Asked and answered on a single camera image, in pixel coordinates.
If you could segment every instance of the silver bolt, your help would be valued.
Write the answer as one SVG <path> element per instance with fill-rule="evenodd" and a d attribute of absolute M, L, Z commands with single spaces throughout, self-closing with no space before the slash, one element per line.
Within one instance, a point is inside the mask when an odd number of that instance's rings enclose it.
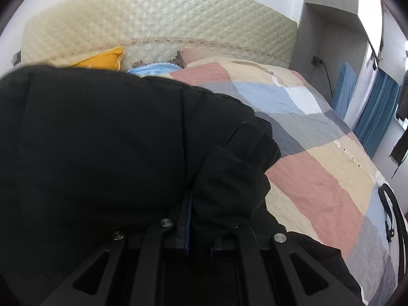
<path fill-rule="evenodd" d="M 286 236 L 283 233 L 277 233 L 275 236 L 273 236 L 273 239 L 278 243 L 286 242 Z"/>
<path fill-rule="evenodd" d="M 115 240 L 121 240 L 123 237 L 125 237 L 125 233 L 123 231 L 115 231 L 112 234 L 112 238 Z"/>
<path fill-rule="evenodd" d="M 163 219 L 160 221 L 160 224 L 163 228 L 168 228 L 173 225 L 173 220 L 172 219 Z"/>

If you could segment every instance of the black cable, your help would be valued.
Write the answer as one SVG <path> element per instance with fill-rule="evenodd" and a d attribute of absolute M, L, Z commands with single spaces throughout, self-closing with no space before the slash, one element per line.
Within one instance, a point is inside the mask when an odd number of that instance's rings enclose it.
<path fill-rule="evenodd" d="M 326 69 L 327 80 L 329 81 L 329 86 L 330 86 L 330 93 L 331 93 L 332 98 L 333 98 L 333 90 L 331 88 L 331 82 L 330 82 L 330 78 L 329 78 L 329 73 L 327 72 L 326 64 L 323 61 L 321 61 L 320 63 L 323 64 L 324 68 Z"/>

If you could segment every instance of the headboard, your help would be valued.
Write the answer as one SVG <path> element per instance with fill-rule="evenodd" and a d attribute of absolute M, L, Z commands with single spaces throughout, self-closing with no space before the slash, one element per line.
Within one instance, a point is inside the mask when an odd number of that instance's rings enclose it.
<path fill-rule="evenodd" d="M 296 34 L 296 22 L 254 0 L 64 0 L 27 22 L 21 54 L 24 64 L 63 64 L 123 46 L 128 69 L 205 46 L 287 68 Z"/>

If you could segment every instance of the plaid comforter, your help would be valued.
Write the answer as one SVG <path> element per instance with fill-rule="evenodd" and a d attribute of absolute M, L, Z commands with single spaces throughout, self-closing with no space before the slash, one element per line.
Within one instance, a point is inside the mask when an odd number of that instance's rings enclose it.
<path fill-rule="evenodd" d="M 384 305 L 399 259 L 377 192 L 385 180 L 325 99 L 295 71 L 228 57 L 164 77 L 231 95 L 270 121 L 282 158 L 266 172 L 268 210 L 289 231 L 341 249 L 365 303 Z"/>

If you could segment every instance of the white fabric square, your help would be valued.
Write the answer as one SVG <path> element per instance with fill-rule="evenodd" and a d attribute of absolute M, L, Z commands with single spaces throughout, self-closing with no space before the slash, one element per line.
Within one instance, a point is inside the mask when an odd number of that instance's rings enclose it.
<path fill-rule="evenodd" d="M 284 87 L 295 105 L 306 115 L 322 112 L 313 94 L 304 86 Z"/>

